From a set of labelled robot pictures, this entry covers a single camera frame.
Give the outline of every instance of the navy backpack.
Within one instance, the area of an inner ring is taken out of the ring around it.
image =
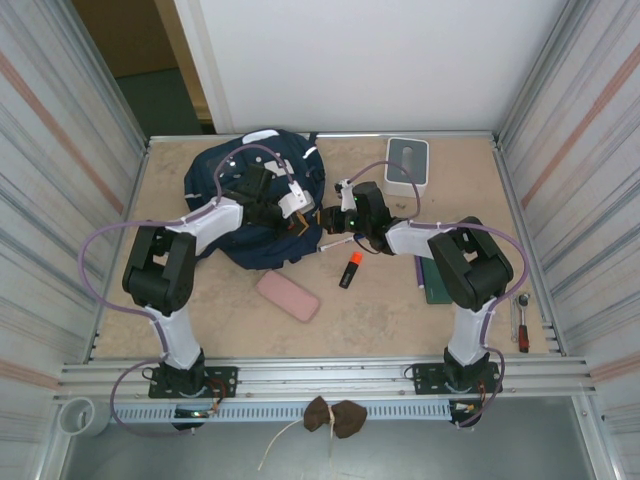
[[[309,140],[286,130],[268,129],[249,133],[241,138],[209,148],[200,153],[184,177],[184,192],[191,211],[202,207],[217,195],[213,172],[218,164],[234,149],[256,143],[280,154],[287,163],[289,172],[302,190],[307,190],[314,201],[313,210],[304,214],[309,228],[299,237],[283,236],[274,228],[244,225],[239,229],[211,243],[198,259],[206,258],[215,249],[225,252],[231,260],[249,270],[281,268],[285,260],[297,262],[304,255],[317,250],[322,236],[320,227],[314,218],[321,208],[324,194],[324,165],[315,146],[316,135]],[[269,197],[274,201],[290,192],[287,176],[276,160],[259,149],[247,149],[234,155],[233,167],[223,167],[220,184],[223,189],[233,190],[246,172],[248,165],[262,164],[274,172],[269,188]]]

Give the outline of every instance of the white pen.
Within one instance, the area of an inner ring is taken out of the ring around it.
[[[335,247],[338,245],[344,245],[345,243],[351,243],[353,241],[355,241],[354,239],[357,237],[358,240],[360,240],[364,235],[355,235],[352,237],[347,237],[347,238],[343,238],[342,240],[338,240],[337,242],[332,242],[332,243],[327,243],[326,245],[322,245],[321,247],[318,247],[318,251],[319,252],[324,252],[326,249],[331,248],[331,247]]]

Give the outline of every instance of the green book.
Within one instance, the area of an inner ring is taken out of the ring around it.
[[[420,263],[422,264],[422,278],[424,280],[427,303],[431,305],[453,303],[444,286],[440,272],[438,272],[436,261],[431,258],[420,257]]]

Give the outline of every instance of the pink pencil case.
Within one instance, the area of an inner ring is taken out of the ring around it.
[[[258,292],[301,322],[310,322],[320,308],[320,300],[304,288],[273,270],[256,285]]]

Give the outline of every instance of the orange highlighter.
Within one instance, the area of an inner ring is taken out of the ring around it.
[[[340,286],[342,288],[349,288],[351,280],[353,280],[353,277],[356,274],[356,270],[358,270],[358,265],[360,265],[361,261],[362,253],[353,252],[353,255],[351,255],[351,260],[349,260],[347,268],[344,269],[344,273],[342,274],[342,278],[340,279]]]

